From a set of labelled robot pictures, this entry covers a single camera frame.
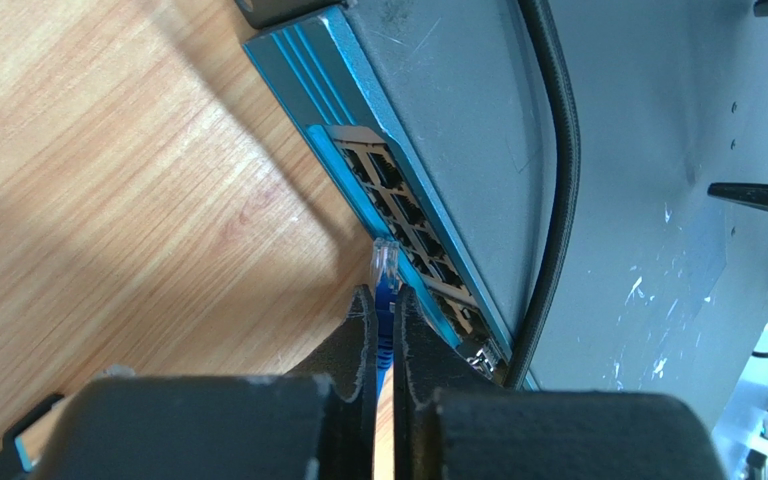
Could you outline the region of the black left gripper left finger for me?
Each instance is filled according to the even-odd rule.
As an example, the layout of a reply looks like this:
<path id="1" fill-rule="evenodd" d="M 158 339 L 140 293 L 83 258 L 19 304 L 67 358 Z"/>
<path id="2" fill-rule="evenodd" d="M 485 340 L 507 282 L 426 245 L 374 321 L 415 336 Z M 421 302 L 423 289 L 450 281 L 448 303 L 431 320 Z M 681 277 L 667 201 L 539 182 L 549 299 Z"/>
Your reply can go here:
<path id="1" fill-rule="evenodd" d="M 41 479 L 367 479 L 378 320 L 357 287 L 341 324 L 282 375 L 132 376 L 64 409 Z"/>

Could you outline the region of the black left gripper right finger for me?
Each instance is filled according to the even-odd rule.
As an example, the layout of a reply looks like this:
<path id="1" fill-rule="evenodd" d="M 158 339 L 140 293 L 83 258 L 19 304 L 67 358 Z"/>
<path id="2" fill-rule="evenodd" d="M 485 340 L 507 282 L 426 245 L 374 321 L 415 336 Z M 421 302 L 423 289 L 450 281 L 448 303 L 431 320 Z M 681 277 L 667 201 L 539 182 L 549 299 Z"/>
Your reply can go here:
<path id="1" fill-rule="evenodd" d="M 514 391 L 479 374 L 404 287 L 394 318 L 398 479 L 721 479 L 710 434 L 662 394 Z"/>

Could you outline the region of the dark grey network switch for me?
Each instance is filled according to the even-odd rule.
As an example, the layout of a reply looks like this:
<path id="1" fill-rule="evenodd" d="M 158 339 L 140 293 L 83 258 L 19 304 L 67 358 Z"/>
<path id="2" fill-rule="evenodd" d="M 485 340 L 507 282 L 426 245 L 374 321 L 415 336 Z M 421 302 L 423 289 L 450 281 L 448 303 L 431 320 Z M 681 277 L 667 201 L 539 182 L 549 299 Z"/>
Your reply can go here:
<path id="1" fill-rule="evenodd" d="M 243 1 L 244 49 L 437 331 L 496 381 L 658 392 L 714 426 L 768 288 L 768 1 Z"/>

